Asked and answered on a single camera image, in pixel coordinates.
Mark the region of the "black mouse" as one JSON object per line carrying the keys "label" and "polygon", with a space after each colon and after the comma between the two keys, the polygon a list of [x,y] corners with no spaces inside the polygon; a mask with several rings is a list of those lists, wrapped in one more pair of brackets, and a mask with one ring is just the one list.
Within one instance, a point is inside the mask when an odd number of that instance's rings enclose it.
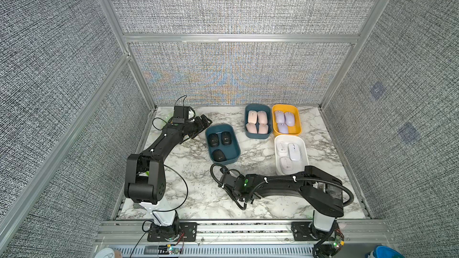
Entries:
{"label": "black mouse", "polygon": [[211,148],[217,148],[220,145],[219,136],[216,133],[208,135],[208,144]]}
{"label": "black mouse", "polygon": [[221,142],[224,146],[228,146],[232,144],[232,135],[229,131],[223,131],[221,133]]}
{"label": "black mouse", "polygon": [[222,150],[220,149],[216,149],[212,152],[212,159],[215,161],[215,162],[223,162],[223,161],[226,161],[227,158],[225,156],[225,154],[223,153]]}

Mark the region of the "yellow storage box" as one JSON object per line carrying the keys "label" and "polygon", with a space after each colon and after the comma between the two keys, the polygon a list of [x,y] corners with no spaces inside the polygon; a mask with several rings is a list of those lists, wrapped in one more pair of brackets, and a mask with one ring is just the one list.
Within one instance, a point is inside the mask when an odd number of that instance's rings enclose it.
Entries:
{"label": "yellow storage box", "polygon": [[293,105],[277,104],[272,107],[273,130],[276,136],[299,136],[302,133],[300,112]]}

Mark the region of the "white mouse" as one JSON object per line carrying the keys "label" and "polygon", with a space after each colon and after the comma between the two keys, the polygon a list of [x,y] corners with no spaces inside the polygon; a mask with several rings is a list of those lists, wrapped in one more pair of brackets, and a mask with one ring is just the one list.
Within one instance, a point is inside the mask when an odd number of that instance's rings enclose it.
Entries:
{"label": "white mouse", "polygon": [[277,142],[276,149],[278,156],[287,156],[289,154],[288,144],[285,142]]}
{"label": "white mouse", "polygon": [[293,174],[294,165],[290,158],[284,156],[280,158],[280,168],[285,175]]}
{"label": "white mouse", "polygon": [[288,144],[288,152],[289,157],[292,161],[300,161],[301,160],[301,148],[296,143],[289,143]]}

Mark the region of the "teal storage box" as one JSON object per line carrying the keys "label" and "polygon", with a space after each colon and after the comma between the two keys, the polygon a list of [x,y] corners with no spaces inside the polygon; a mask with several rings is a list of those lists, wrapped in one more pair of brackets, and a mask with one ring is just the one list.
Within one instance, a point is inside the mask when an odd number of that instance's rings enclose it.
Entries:
{"label": "teal storage box", "polygon": [[[250,111],[250,110],[253,110],[253,111],[265,111],[267,113],[267,116],[268,116],[268,126],[269,126],[269,133],[268,134],[250,134],[246,131],[246,124],[247,124],[247,113]],[[262,104],[257,104],[257,103],[251,103],[251,104],[248,104],[246,107],[245,107],[245,123],[244,123],[244,127],[245,127],[245,132],[246,132],[246,136],[248,138],[251,138],[251,139],[268,139],[269,136],[273,133],[273,116],[271,114],[271,108],[268,107],[267,105],[262,105]]]}
{"label": "teal storage box", "polygon": [[[228,145],[228,146],[224,146],[221,142],[221,133],[223,131],[229,131],[232,135],[232,144],[231,145]],[[216,133],[218,136],[219,136],[219,142],[220,142],[220,145],[217,147],[217,148],[211,148],[208,144],[208,135],[210,135],[211,133]],[[225,154],[227,160],[226,161],[223,161],[223,162],[219,162],[223,165],[228,165],[228,164],[232,164],[232,163],[235,163],[240,155],[241,155],[241,150],[240,150],[240,147],[239,147],[239,142],[236,138],[236,135],[235,135],[235,132],[234,132],[234,129],[232,128],[232,126],[230,126],[229,124],[217,124],[217,125],[211,125],[206,131],[205,131],[205,138],[206,138],[206,143],[207,143],[207,146],[208,146],[208,154],[209,154],[209,157],[210,157],[210,160],[211,162],[215,162],[213,159],[212,159],[212,152],[216,149],[220,149],[223,151],[223,153]]]}

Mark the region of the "pink mouse top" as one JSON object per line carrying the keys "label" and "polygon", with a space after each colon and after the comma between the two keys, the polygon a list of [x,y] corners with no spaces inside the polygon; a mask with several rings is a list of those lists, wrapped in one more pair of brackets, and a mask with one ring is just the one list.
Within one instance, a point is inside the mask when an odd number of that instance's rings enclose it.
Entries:
{"label": "pink mouse top", "polygon": [[265,111],[258,111],[257,116],[259,124],[268,124],[268,116]]}

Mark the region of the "peach pink mouse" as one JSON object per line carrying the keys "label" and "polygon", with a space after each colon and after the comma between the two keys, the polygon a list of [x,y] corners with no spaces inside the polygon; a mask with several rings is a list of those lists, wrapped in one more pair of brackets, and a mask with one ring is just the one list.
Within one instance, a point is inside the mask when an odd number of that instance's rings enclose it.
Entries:
{"label": "peach pink mouse", "polygon": [[247,113],[247,122],[250,123],[250,124],[256,124],[257,121],[258,121],[258,112],[250,110]]}

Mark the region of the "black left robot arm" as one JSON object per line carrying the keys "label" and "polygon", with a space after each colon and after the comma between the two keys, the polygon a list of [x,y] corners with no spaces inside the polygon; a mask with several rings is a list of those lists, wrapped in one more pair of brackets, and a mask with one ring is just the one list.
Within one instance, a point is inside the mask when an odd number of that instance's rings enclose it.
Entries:
{"label": "black left robot arm", "polygon": [[175,106],[172,118],[164,122],[159,137],[139,154],[127,159],[124,196],[134,203],[159,206],[154,210],[151,229],[161,234],[178,235],[179,216],[164,199],[166,193],[166,158],[173,148],[194,139],[207,129],[212,120],[205,115],[198,116],[190,106]]}

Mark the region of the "white storage box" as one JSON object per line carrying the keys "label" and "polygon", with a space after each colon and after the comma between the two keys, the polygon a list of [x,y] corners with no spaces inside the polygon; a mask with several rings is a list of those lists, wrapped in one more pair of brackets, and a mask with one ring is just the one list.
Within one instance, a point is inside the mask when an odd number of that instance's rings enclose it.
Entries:
{"label": "white storage box", "polygon": [[285,142],[287,144],[289,143],[296,143],[300,146],[301,148],[301,160],[300,161],[292,161],[294,165],[294,170],[293,174],[298,173],[298,172],[303,172],[305,167],[309,165],[309,160],[308,160],[308,154],[306,150],[306,144],[302,140],[302,138],[297,137],[297,136],[290,136],[290,135],[279,135],[274,139],[274,147],[275,147],[275,162],[276,162],[276,173],[278,175],[285,175],[282,173],[282,170],[280,168],[280,158],[283,156],[278,156],[277,154],[277,149],[276,149],[276,143],[277,142]]}

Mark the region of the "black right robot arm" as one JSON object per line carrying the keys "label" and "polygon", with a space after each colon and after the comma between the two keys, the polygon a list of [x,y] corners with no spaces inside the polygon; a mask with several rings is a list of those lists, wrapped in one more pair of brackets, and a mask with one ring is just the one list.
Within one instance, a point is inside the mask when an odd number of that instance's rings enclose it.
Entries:
{"label": "black right robot arm", "polygon": [[212,179],[241,210],[255,199],[271,196],[301,197],[314,209],[311,227],[320,232],[336,229],[336,220],[344,216],[344,208],[354,202],[354,194],[342,181],[315,166],[282,176],[231,174],[220,163],[210,167]]}

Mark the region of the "purple mouse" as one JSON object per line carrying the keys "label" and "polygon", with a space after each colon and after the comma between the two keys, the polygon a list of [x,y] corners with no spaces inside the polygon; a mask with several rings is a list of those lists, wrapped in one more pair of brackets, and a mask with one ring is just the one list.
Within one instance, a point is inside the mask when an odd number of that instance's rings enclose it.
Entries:
{"label": "purple mouse", "polygon": [[295,126],[295,115],[292,112],[285,112],[284,113],[284,123],[288,127],[294,127]]}
{"label": "purple mouse", "polygon": [[281,134],[289,134],[289,127],[285,123],[277,124],[278,132]]}
{"label": "purple mouse", "polygon": [[285,114],[283,111],[275,111],[274,116],[277,124],[285,123]]}

